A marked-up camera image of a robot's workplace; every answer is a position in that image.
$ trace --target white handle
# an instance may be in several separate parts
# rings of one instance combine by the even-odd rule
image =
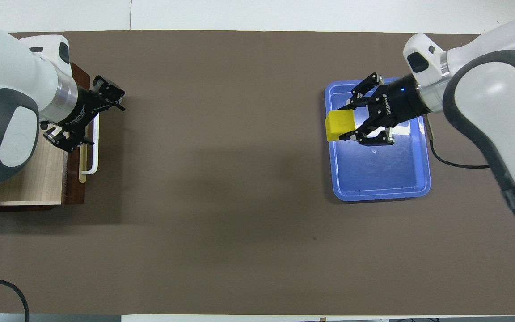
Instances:
[[[97,114],[97,116],[93,120],[93,162],[92,166],[90,167],[90,170],[87,171],[81,171],[81,174],[87,175],[87,174],[93,174],[98,169],[98,118],[100,114]]]

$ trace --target yellow cube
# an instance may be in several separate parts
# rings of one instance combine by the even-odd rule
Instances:
[[[327,141],[338,141],[339,135],[355,130],[353,110],[330,110],[325,118]]]

